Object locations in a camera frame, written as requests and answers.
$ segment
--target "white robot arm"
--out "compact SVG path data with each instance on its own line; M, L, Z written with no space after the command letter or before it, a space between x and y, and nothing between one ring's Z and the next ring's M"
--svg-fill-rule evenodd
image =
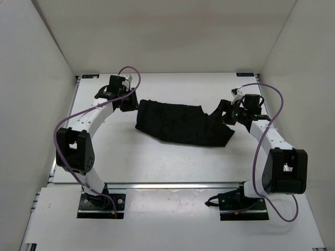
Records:
M92 138L105 119L110 116L116 108L121 111L133 111L138 108L136 93L126 99L111 102L99 107L107 100L124 96L131 91L131 75L124 77L111 75L109 85L102 87L95 95L91 104L96 109L83 114L77 122L69 128L60 128L57 131L57 141L67 162L70 164L78 179L84 184L82 189L94 206L101 208L106 198L99 196L98 193L108 194L107 185L99 178L94 165L94 151ZM59 154L56 154L56 161L68 172Z
M267 155L262 177L255 179L256 187L260 191L255 192L252 181L247 181L243 184L244 196L259 198L260 195L268 196L272 193L304 193L307 153L287 143L272 125L264 139L261 139L270 121L268 116L261 115L264 99L260 95L244 95L238 89L232 90L231 93L234 100L225 107L224 122L243 124L258 142L262 140L261 146Z

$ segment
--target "black cloth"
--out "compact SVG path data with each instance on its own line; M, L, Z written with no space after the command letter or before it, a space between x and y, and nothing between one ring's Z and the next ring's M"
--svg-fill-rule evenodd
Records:
M201 106L141 100L135 128L165 142L226 146L235 131L221 122L221 116L209 116Z

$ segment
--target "white panel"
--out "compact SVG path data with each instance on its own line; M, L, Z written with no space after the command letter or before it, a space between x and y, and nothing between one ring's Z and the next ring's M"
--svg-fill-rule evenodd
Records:
M204 202L216 189L128 189L123 220L77 219L81 190L44 188L28 231L36 251L204 251L294 250L324 247L305 195L300 214L283 222L269 209L269 221L220 222L218 208ZM295 212L291 196L273 199L284 217Z
M276 126L308 153L307 196L329 250L335 250L334 13L334 0L298 1L261 74L284 95ZM263 91L273 114L278 98Z
M259 72L295 0L36 0L72 70Z
M0 249L19 250L75 78L33 4L0 5Z
M98 90L108 84L110 74L81 79L73 113L88 108ZM137 83L133 75L132 85ZM236 73L143 74L137 97L159 102L201 105L211 114L221 99L233 100L230 91L256 82L255 77ZM243 89L259 94L258 86ZM160 142L135 129L137 112L117 109L93 137L94 167L105 182L216 182L251 179L257 140L243 125L230 126L236 132L226 147L198 147ZM258 164L265 164L264 151ZM70 173L57 168L54 182L76 182Z

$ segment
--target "black bracket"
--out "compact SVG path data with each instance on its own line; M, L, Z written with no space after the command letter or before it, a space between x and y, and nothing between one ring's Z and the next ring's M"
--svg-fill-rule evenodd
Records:
M261 106L263 103L264 98L257 94L245 94L243 98L236 101L235 104L232 104L231 101L222 99L212 115L215 114L218 116L225 112L222 116L223 123L235 125L236 122L238 122L244 125L248 132L250 132L252 121L270 121L270 118L267 115L261 115Z
M112 100L114 98L122 97L134 90L131 88L129 90L122 84L127 81L126 78L111 75L109 78L109 84L103 86L94 98L104 98L107 100ZM122 100L113 102L113 108L120 108L122 112L138 110L138 101L136 92L133 92L129 97L123 98Z
M218 199L219 203L210 202L214 199ZM209 198L205 205L219 207L221 221L263 221L269 219L265 201L260 198L245 197L241 187L234 191L219 193Z
M117 218L124 218L124 210L126 204L126 194L125 193L109 193L112 197L116 211ZM80 196L77 218L80 219L115 219L115 213L113 211L113 206L108 199L105 200L105 204L98 207L95 203L92 203L90 199L87 199L87 194L82 193Z
M88 132L73 131L71 127L60 128L57 131L57 141L62 154L74 172L85 175L92 169L95 156ZM76 149L71 147L71 144L74 143L77 143ZM56 163L68 172L58 152L56 152Z
M306 190L308 156L304 150L270 149L262 175L266 193L301 194ZM285 171L284 165L291 167Z

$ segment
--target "white floor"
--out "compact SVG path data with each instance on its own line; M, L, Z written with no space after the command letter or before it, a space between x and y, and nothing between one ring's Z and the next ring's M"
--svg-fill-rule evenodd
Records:
M108 84L110 74L96 79L81 79L73 113L88 108L97 91ZM133 75L132 86L137 83ZM255 77L237 77L236 73L142 74L137 97L172 104L201 105L210 114L221 99L232 100L230 91ZM257 86L243 89L259 94ZM95 169L103 181L121 182L232 182L250 180L257 141L237 124L226 147L174 145L135 129L137 112L117 110L98 129L93 138ZM261 151L258 164L264 166ZM74 183L62 168L55 171L54 183Z
M254 77L236 77L235 73L143 74L142 77L137 91L139 100L202 105L207 113L213 112L221 99L231 100L231 89L255 82ZM73 112L89 107L93 96L108 80L109 74L82 79ZM247 87L244 93L259 94L259 89ZM43 188L39 196L28 228L26 243L36 243L36 251L312 251L324 247L306 195L297 196L299 216L293 223L283 222L269 205L269 221L221 222L218 208L204 205L218 193L217 189L173 184L203 182L198 186L206 188L214 186L207 182L250 180L257 141L243 126L232 127L236 132L226 147L181 146L163 144L137 131L136 115L136 112L115 112L93 138L95 168L105 182L141 183L127 189L125 218L77 219L81 189L69 173L58 167L53 183ZM265 154L261 152L259 171L264 163ZM169 186L171 189L141 189ZM174 186L185 189L172 189ZM294 215L291 196L276 196L273 201L284 217Z
M294 250L324 247L305 195L300 214L283 222L269 208L269 221L221 222L218 208L204 202L216 189L128 189L123 220L77 219L78 186L43 188L26 242L36 251L222 251ZM273 200L287 218L295 212L291 196Z

